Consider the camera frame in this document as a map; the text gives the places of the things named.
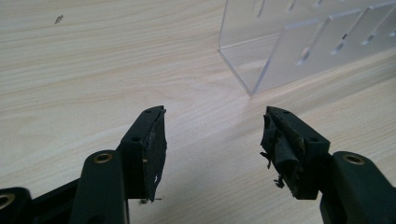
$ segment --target light wood grain surface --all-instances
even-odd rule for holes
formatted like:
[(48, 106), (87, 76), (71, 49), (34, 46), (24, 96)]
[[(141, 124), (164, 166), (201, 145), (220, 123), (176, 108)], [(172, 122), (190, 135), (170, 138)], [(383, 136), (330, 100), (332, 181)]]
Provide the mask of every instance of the light wood grain surface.
[(319, 200), (278, 189), (259, 155), (268, 105), (396, 185), (395, 50), (250, 97), (218, 53), (224, 5), (1, 1), (0, 188), (37, 197), (78, 178), (155, 105), (167, 109), (163, 200), (130, 201), (131, 223), (321, 223)]

